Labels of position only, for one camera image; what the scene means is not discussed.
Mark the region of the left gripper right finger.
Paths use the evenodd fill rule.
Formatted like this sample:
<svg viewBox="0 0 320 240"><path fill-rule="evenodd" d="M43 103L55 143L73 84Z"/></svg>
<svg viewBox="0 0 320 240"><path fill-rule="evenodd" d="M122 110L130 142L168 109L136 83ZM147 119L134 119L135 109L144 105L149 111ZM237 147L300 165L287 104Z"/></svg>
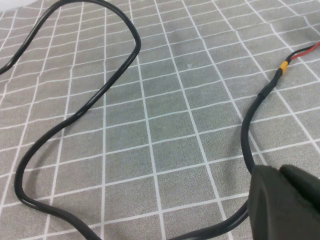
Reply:
<svg viewBox="0 0 320 240"><path fill-rule="evenodd" d="M294 165L285 164L279 171L290 182L295 190L319 213L320 212L320 179Z"/></svg>

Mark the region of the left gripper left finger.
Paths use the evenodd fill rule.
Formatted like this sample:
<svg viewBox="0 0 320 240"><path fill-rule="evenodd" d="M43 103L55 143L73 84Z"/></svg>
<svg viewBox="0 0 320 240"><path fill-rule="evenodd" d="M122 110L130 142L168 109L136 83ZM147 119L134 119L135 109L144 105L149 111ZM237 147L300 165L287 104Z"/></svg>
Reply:
<svg viewBox="0 0 320 240"><path fill-rule="evenodd" d="M320 213L280 169L256 165L251 173L248 215L255 240L318 240Z"/></svg>

